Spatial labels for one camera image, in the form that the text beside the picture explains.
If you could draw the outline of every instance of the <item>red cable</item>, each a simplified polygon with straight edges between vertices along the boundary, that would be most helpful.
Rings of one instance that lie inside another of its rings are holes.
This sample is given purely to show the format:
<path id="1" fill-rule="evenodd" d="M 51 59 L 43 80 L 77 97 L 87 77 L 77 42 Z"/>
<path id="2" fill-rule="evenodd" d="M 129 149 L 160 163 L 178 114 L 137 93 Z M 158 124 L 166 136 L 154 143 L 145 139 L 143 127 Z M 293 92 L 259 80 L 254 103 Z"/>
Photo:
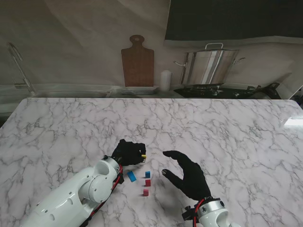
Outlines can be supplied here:
<path id="1" fill-rule="evenodd" d="M 119 164 L 119 166 L 120 166 L 120 173 L 122 174 L 123 173 L 123 167 L 120 164 Z M 120 181 L 120 176 L 117 178 L 114 186 L 112 187 L 112 192 L 116 188 L 116 186 L 119 183 L 119 181 Z M 95 210 L 98 211 L 104 205 L 105 202 L 106 201 L 104 201 L 103 203 L 101 203 Z M 95 215 L 95 210 L 90 214 L 91 217 Z"/>
<path id="2" fill-rule="evenodd" d="M 199 207 L 201 206 L 201 203 L 204 202 L 204 199 L 202 199 L 199 203 L 198 203 L 198 206 L 196 207 L 196 210 L 195 210 L 195 216 L 194 216 L 194 227 L 197 227 L 197 224 L 196 224 L 196 213 L 198 212 L 198 209 Z"/>

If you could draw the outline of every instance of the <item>marble countertop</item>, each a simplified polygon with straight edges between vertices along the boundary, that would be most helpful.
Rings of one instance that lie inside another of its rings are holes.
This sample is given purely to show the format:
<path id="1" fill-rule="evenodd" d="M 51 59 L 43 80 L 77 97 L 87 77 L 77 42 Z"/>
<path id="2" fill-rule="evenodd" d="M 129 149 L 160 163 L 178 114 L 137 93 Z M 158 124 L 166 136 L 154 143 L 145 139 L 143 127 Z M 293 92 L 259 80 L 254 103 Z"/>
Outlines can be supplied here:
<path id="1" fill-rule="evenodd" d="M 203 168 L 212 195 L 242 227 L 303 225 L 303 111 L 293 101 L 31 98 L 0 129 L 0 227 L 17 227 L 51 190 L 120 139 L 146 144 L 147 162 L 118 185 L 90 227 L 183 227 L 194 205 L 161 175 L 179 150 Z M 145 171 L 151 171 L 148 197 Z"/>

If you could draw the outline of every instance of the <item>stainless steel pot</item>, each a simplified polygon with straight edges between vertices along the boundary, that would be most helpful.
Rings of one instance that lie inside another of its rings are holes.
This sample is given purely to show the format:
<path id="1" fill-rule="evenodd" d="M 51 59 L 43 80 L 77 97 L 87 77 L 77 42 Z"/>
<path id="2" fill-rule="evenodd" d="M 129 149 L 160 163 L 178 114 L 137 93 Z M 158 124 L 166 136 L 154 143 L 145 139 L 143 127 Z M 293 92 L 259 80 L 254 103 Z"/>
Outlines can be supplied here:
<path id="1" fill-rule="evenodd" d="M 221 49 L 207 49 L 209 45 L 214 44 L 220 44 Z M 184 64 L 174 61 L 183 66 L 180 84 L 224 83 L 231 66 L 245 59 L 235 60 L 238 51 L 224 50 L 223 43 L 209 43 L 202 51 L 186 53 Z"/>

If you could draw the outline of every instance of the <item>stack of plates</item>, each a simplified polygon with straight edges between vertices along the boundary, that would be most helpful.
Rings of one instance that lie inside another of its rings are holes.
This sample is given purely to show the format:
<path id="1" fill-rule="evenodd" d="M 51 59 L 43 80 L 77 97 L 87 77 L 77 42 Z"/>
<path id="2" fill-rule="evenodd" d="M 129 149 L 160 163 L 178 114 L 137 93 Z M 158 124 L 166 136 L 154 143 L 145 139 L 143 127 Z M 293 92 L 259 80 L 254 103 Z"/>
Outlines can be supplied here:
<path id="1" fill-rule="evenodd" d="M 158 92 L 158 87 L 124 87 L 118 88 L 117 92 L 122 95 L 152 95 Z"/>

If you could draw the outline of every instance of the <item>red cube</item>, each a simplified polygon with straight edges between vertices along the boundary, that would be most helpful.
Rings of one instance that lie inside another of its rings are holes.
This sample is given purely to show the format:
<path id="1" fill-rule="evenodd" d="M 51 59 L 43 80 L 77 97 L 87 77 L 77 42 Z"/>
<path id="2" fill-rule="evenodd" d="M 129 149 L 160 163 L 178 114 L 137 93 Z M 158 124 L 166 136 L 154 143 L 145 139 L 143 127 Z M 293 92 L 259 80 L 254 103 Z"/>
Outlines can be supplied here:
<path id="1" fill-rule="evenodd" d="M 145 187 L 150 187 L 150 186 L 151 186 L 151 181 L 145 180 Z"/>
<path id="2" fill-rule="evenodd" d="M 143 189 L 143 196 L 148 196 L 148 189 Z"/>

